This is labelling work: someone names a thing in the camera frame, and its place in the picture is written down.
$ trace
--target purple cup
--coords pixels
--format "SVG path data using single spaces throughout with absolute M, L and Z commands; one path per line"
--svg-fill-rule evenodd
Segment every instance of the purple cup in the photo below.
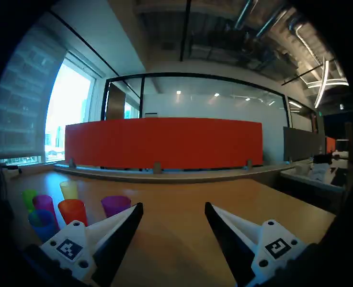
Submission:
M 58 220 L 55 216 L 53 199 L 51 198 L 51 196 L 46 194 L 37 195 L 33 198 L 33 204 L 36 210 L 47 210 L 51 212 L 51 214 L 54 216 L 56 226 L 59 230 Z
M 131 199 L 126 196 L 107 196 L 101 203 L 107 218 L 131 207 Z

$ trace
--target table surface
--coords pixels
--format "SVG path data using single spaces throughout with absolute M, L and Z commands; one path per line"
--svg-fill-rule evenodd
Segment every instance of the table surface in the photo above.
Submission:
M 251 179 L 199 184 L 139 184 L 65 175 L 54 171 L 12 179 L 12 228 L 20 248 L 41 244 L 27 221 L 21 193 L 34 188 L 63 200 L 59 183 L 78 182 L 89 224 L 105 218 L 100 200 L 126 195 L 144 204 L 144 215 L 116 273 L 113 286 L 235 286 L 235 280 L 204 214 L 205 202 L 256 224 L 275 219 L 305 243 L 318 242 L 334 215 Z

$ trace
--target plastic cup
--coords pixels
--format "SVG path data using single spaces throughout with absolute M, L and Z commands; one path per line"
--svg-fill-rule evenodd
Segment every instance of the plastic cup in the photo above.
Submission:
M 29 213 L 35 210 L 33 204 L 33 198 L 36 197 L 36 190 L 35 189 L 26 189 L 22 192 L 22 197 L 24 204 L 26 205 L 27 210 Z
M 78 187 L 76 181 L 64 181 L 59 185 L 64 199 L 78 199 Z
M 51 212 L 54 217 L 57 228 L 59 229 L 58 220 L 55 216 L 53 199 L 51 198 L 51 196 L 46 194 L 37 195 L 33 198 L 33 204 L 36 210 L 47 210 Z
M 49 240 L 58 231 L 53 215 L 47 210 L 32 211 L 29 223 L 42 242 Z
M 65 199 L 58 204 L 58 208 L 66 224 L 78 220 L 87 226 L 86 208 L 82 200 Z
M 131 199 L 127 196 L 107 196 L 101 203 L 107 218 L 131 207 Z

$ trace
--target orange partition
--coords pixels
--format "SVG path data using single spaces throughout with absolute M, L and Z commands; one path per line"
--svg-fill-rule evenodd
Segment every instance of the orange partition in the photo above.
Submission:
M 114 168 L 215 168 L 262 164 L 262 124 L 143 118 L 66 126 L 66 161 Z
M 327 153 L 332 153 L 336 150 L 336 140 L 327 136 Z

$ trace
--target blue cup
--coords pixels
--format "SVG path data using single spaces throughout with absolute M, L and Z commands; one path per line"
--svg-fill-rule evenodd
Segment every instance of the blue cup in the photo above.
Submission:
M 29 214 L 29 223 L 42 242 L 49 240 L 58 231 L 53 215 L 47 210 L 34 210 L 31 212 Z

